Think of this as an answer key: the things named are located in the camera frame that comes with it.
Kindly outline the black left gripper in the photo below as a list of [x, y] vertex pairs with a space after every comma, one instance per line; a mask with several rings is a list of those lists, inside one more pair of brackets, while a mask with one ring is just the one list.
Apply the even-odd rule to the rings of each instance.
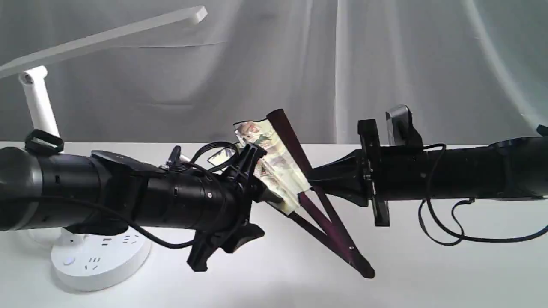
[[194, 230], [187, 264], [207, 271], [218, 249], [235, 253], [264, 230], [249, 222], [253, 201], [282, 204], [283, 199], [254, 177], [266, 150], [248, 144], [222, 174], [202, 171], [151, 178], [146, 188], [146, 226]]

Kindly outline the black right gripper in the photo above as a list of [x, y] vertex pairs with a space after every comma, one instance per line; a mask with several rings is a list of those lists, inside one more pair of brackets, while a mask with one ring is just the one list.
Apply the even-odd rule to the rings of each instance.
[[[357, 130], [360, 135], [362, 159], [360, 154], [348, 154], [334, 162], [313, 168], [307, 174], [307, 179], [311, 185], [322, 187], [326, 194], [350, 201], [360, 208], [368, 207], [370, 199], [375, 226], [389, 227], [389, 205], [380, 195], [381, 144], [376, 120], [358, 121]], [[360, 188], [362, 175], [368, 195]]]

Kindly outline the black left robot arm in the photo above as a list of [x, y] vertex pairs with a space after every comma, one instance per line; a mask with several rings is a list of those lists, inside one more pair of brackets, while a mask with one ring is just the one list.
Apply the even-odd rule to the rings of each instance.
[[133, 228], [162, 247], [190, 247], [188, 265], [204, 272], [218, 249], [235, 253], [264, 236], [250, 222], [252, 204], [282, 201], [254, 176], [265, 155], [247, 145], [205, 169], [196, 157], [182, 160], [178, 145], [162, 166], [101, 150], [86, 157], [37, 145], [2, 148], [1, 230], [115, 236]]

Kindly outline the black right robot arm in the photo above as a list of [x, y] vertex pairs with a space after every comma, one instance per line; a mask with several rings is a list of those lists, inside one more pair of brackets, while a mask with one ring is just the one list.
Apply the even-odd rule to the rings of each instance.
[[478, 148], [426, 150], [382, 146], [373, 119], [358, 122], [361, 147], [313, 168], [309, 183], [359, 207], [372, 203], [375, 225], [388, 227], [388, 201], [515, 199], [547, 195], [547, 136], [515, 138]]

